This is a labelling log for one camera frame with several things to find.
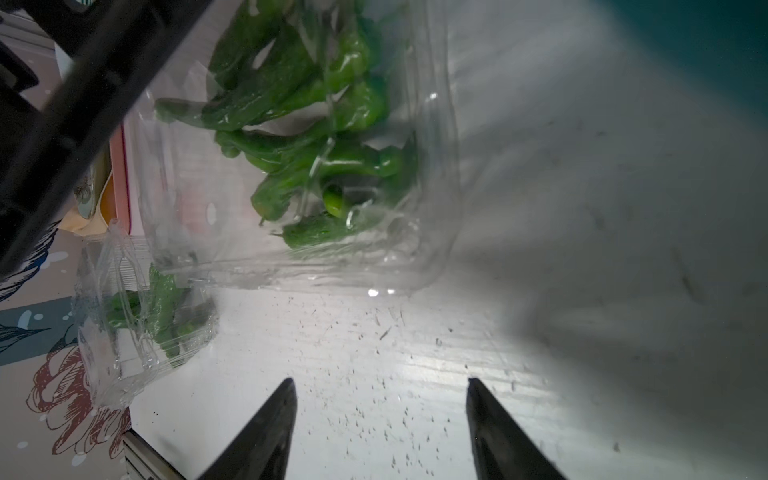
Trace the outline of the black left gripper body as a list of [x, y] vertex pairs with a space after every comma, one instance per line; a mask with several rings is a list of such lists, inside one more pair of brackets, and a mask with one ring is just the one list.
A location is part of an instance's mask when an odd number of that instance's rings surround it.
[[4, 1], [73, 59], [43, 109], [34, 71], [1, 49], [1, 273], [28, 255], [74, 184], [204, 14], [206, 1]]

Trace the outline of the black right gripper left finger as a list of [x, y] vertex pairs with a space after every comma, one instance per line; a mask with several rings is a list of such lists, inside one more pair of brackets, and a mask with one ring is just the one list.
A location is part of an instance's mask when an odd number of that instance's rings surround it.
[[296, 386], [286, 378], [200, 479], [283, 480], [296, 415]]

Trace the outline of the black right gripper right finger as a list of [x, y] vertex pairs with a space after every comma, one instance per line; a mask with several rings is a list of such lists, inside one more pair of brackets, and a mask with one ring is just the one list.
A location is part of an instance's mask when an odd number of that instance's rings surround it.
[[478, 479], [565, 480], [478, 378], [469, 379], [466, 413]]

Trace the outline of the green pepper bunch container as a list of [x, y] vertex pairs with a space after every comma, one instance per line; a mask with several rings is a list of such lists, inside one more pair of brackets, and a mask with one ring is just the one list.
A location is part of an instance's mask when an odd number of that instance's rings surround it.
[[372, 250], [408, 235], [418, 161], [393, 1], [222, 1], [149, 93], [164, 249]]
[[188, 361], [182, 354], [193, 348], [204, 330], [210, 330], [217, 319], [215, 300], [192, 287], [181, 288], [171, 274], [162, 274], [154, 265], [149, 267], [149, 286], [139, 291], [125, 290], [113, 295], [107, 308], [107, 324], [115, 329], [128, 329], [128, 312], [143, 331], [160, 347], [172, 368]]

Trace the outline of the clear clamshell container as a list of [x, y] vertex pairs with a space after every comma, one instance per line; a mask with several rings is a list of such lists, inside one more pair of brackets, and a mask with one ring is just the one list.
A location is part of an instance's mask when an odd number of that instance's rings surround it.
[[[129, 328], [115, 329], [106, 321], [113, 295], [125, 290], [144, 295], [149, 286], [150, 265], [155, 266], [146, 240], [126, 234], [116, 223], [110, 224], [105, 233], [85, 240], [72, 308], [85, 384], [96, 408], [126, 408], [148, 385], [177, 369], [171, 367], [160, 347], [128, 312], [126, 300]], [[173, 276], [179, 287], [199, 289], [201, 298], [206, 293], [215, 300], [206, 287]], [[205, 348], [216, 336], [218, 322], [217, 308], [217, 319], [210, 330], [204, 330], [191, 351], [182, 357], [189, 361]]]
[[438, 1], [214, 1], [128, 120], [157, 266], [217, 286], [412, 291], [456, 238]]

